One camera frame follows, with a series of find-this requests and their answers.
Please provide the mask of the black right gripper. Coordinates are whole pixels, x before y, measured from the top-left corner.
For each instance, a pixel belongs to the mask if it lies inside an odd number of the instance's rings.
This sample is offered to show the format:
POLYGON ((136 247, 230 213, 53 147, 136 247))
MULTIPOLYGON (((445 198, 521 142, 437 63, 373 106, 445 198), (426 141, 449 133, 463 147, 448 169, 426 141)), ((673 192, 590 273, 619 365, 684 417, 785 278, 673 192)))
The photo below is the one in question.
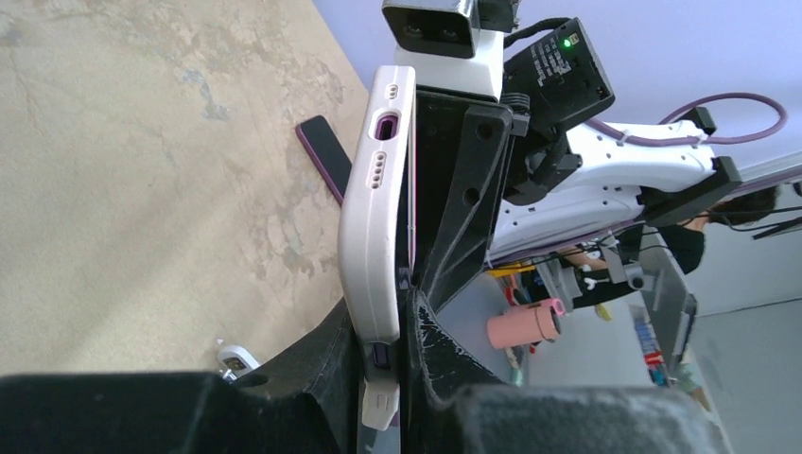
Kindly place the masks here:
MULTIPOLYGON (((541 201, 581 168, 584 160, 572 151, 567 132, 615 100, 580 19, 542 20, 505 37, 504 46, 537 34, 504 63, 505 102, 529 114, 526 134, 514 140, 505 183, 504 199, 518 206, 541 201)), ((435 313, 482 271, 496 225, 514 114, 503 105, 476 103, 427 90, 416 99, 414 268, 421 277, 428 259, 423 292, 435 313)))

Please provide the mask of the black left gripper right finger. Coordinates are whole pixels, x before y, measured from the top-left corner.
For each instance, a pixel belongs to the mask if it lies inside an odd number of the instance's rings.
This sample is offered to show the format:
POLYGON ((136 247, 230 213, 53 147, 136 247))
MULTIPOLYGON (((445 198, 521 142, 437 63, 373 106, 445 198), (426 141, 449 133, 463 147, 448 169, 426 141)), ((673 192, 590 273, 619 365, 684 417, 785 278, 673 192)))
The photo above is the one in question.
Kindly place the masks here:
POLYGON ((656 387, 516 387, 462 351, 427 295, 405 310, 403 453, 725 453, 682 393, 656 387))

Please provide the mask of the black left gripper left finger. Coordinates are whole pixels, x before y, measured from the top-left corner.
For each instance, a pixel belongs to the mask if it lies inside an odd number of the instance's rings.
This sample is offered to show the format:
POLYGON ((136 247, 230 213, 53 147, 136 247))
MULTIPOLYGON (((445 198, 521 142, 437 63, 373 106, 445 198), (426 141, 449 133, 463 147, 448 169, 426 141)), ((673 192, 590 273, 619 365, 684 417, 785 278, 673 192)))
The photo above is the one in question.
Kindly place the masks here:
POLYGON ((212 372, 11 375, 5 453, 352 453, 360 367, 337 304, 233 382, 212 372))

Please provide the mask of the white phone case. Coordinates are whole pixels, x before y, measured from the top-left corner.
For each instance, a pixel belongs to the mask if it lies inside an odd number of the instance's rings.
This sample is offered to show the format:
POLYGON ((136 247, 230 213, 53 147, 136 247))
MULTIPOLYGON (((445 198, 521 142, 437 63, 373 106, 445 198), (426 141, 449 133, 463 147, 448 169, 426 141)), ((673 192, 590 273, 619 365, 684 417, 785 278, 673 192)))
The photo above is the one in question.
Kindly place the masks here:
POLYGON ((400 406, 396 237, 415 89, 412 67, 376 69, 340 211, 340 282, 364 369, 361 423, 376 430, 400 406))

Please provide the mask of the purple smartphone black screen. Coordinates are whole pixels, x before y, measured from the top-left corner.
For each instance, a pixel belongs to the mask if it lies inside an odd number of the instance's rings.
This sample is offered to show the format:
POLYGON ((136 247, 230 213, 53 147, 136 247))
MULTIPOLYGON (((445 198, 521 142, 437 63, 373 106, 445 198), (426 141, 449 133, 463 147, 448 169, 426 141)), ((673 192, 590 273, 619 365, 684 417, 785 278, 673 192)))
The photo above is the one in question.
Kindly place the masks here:
POLYGON ((398 136, 402 126, 407 127, 405 181, 406 187, 406 254, 409 271, 414 270, 417 255, 417 132, 415 129, 415 113, 410 121, 402 122, 397 113, 383 113, 377 119, 375 136, 380 141, 392 140, 398 136))

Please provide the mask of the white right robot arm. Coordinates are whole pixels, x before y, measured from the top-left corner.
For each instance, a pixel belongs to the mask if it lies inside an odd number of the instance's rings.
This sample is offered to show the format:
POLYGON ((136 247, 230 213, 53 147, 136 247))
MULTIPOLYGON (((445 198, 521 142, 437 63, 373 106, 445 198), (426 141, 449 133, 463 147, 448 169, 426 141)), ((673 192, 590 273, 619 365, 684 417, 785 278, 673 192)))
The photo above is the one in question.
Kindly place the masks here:
POLYGON ((506 34, 422 10, 391 29, 417 76, 415 302, 437 309, 489 268, 671 225, 741 182, 690 121, 654 139, 593 123, 615 95, 576 18, 506 34))

